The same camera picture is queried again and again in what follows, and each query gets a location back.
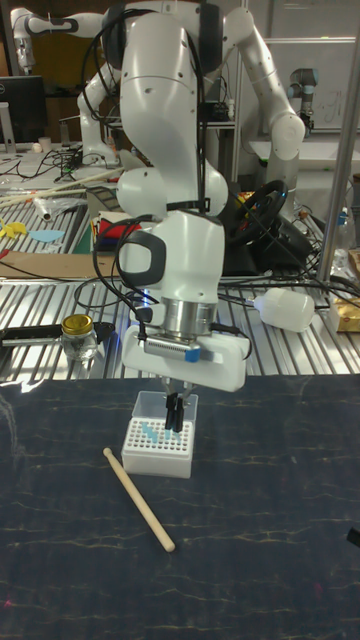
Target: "wooden dowel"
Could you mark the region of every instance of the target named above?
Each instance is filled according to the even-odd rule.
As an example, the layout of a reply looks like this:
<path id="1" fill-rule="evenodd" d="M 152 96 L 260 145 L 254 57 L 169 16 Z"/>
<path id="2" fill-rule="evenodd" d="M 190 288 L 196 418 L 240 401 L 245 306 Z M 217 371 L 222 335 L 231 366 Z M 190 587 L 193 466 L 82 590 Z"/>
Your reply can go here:
<path id="1" fill-rule="evenodd" d="M 123 485 L 123 487 L 125 487 L 130 498 L 135 502 L 141 515 L 143 516 L 143 518 L 145 518 L 150 529 L 153 530 L 154 534 L 156 535 L 159 542 L 161 542 L 165 551 L 168 551 L 169 553 L 171 551 L 174 551 L 175 544 L 173 543 L 171 538 L 168 536 L 164 527 L 160 524 L 159 520 L 156 518 L 154 513 L 151 511 L 149 505 L 145 502 L 141 493 L 137 490 L 133 481 L 129 478 L 128 474 L 126 473 L 125 469 L 121 466 L 118 459 L 115 458 L 111 449 L 107 447 L 106 449 L 103 450 L 103 454 L 108 459 L 110 465 L 112 466 L 114 472 L 119 478 L 121 484 Z"/>

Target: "red object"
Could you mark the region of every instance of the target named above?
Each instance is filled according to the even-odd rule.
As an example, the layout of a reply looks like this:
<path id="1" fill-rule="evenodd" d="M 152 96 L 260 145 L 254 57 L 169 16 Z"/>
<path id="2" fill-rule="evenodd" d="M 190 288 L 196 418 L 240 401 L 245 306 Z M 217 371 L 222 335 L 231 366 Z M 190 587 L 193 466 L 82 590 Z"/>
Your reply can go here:
<path id="1" fill-rule="evenodd" d="M 103 233 L 104 231 L 106 231 L 106 229 L 110 227 L 110 222 L 107 222 L 107 220 L 101 220 L 100 222 L 100 229 L 99 229 L 99 235 L 101 233 Z M 122 224 L 118 227 L 114 227 L 113 229 L 111 229 L 110 231 L 108 231 L 108 233 L 104 236 L 105 238 L 121 238 L 124 230 L 127 229 L 128 233 L 130 233 L 131 231 L 135 231 L 136 229 L 141 229 L 139 224 L 133 224 L 131 227 L 128 227 L 125 224 Z"/>

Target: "computer monitor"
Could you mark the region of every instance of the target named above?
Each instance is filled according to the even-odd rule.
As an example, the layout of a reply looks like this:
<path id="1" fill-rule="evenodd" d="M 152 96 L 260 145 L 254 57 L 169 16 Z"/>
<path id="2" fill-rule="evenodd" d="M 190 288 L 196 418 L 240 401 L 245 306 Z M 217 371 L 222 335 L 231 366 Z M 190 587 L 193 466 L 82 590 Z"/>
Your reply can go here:
<path id="1" fill-rule="evenodd" d="M 0 102 L 9 103 L 15 142 L 36 142 L 44 135 L 47 114 L 41 76 L 0 77 Z"/>

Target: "metal pole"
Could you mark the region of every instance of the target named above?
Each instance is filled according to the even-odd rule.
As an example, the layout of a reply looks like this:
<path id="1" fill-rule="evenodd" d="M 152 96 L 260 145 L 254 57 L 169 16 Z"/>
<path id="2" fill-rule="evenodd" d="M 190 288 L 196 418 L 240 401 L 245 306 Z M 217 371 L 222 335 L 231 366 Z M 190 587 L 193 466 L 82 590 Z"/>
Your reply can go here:
<path id="1" fill-rule="evenodd" d="M 9 73 L 11 73 L 12 76 L 18 76 L 19 65 L 17 61 L 14 38 L 12 34 L 8 0 L 0 0 L 0 5 L 1 5 L 2 20 L 4 25 L 6 47 L 7 47 L 9 62 L 10 62 Z"/>
<path id="2" fill-rule="evenodd" d="M 330 196 L 330 209 L 321 250 L 318 278 L 327 282 L 336 244 L 336 228 L 339 213 L 344 205 L 347 180 L 351 170 L 356 129 L 360 111 L 360 26 L 355 42 L 349 86 L 346 97 L 343 125 L 336 157 L 334 179 Z"/>

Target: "paper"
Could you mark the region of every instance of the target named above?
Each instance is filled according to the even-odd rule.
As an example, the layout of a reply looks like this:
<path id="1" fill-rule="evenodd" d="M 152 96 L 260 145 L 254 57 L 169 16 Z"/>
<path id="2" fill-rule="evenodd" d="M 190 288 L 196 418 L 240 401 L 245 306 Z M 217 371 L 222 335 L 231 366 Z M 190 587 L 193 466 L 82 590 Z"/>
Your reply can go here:
<path id="1" fill-rule="evenodd" d="M 1 222 L 0 238 L 2 238 L 5 235 L 8 238 L 15 238 L 16 233 L 26 234 L 26 227 L 24 224 L 22 224 L 22 222 L 9 222 L 9 224 L 5 224 L 2 218 L 0 218 L 0 222 Z"/>
<path id="2" fill-rule="evenodd" d="M 62 238 L 65 231 L 56 231 L 55 229 L 44 229 L 42 231 L 29 231 L 29 236 L 38 242 L 54 242 Z"/>

